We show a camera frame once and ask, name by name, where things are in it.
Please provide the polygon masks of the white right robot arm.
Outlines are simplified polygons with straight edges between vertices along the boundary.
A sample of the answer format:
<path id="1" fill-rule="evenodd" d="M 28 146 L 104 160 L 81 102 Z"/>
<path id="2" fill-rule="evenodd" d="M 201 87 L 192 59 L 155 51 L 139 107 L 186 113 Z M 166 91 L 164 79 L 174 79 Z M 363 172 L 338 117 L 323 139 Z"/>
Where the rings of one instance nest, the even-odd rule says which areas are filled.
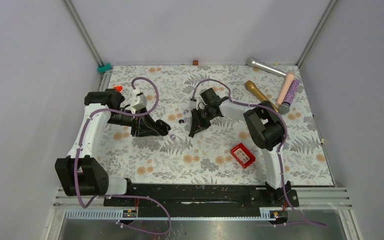
<path id="1" fill-rule="evenodd" d="M 266 167 L 265 186 L 267 201 L 273 206 L 285 204 L 290 208 L 299 206 L 297 193 L 286 180 L 283 164 L 283 146 L 288 131 L 282 117 L 268 101 L 241 103 L 230 96 L 220 97 L 209 88 L 201 93 L 203 108 L 191 110 L 192 138 L 211 126 L 215 118 L 233 118 L 246 123 L 253 143 L 261 149 Z"/>

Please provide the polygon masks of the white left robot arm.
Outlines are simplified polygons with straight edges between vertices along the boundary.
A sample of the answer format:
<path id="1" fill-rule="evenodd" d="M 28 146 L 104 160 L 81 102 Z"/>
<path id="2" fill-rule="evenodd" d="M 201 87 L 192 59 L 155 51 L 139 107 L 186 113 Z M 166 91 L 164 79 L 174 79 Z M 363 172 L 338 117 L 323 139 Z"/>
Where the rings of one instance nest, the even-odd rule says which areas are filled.
<path id="1" fill-rule="evenodd" d="M 108 124 L 129 127 L 133 137 L 166 136 L 171 127 L 154 120 L 147 111 L 147 98 L 134 89 L 133 100 L 121 107 L 124 96 L 116 89 L 89 92 L 84 98 L 83 121 L 76 140 L 64 158 L 55 162 L 55 170 L 67 196 L 116 195 L 124 206 L 132 204 L 135 192 L 128 178 L 109 176 L 98 162 L 98 150 Z"/>

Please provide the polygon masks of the black earbud charging case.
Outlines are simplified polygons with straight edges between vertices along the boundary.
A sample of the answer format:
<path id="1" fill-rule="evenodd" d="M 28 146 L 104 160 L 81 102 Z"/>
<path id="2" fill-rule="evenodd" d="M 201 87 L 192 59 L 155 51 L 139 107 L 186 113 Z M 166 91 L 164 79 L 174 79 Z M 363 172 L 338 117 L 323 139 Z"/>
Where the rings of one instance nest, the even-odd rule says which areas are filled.
<path id="1" fill-rule="evenodd" d="M 169 134 L 169 131 L 171 130 L 171 126 L 164 122 L 161 119 L 158 119 L 155 122 L 155 129 L 161 136 L 166 136 Z"/>

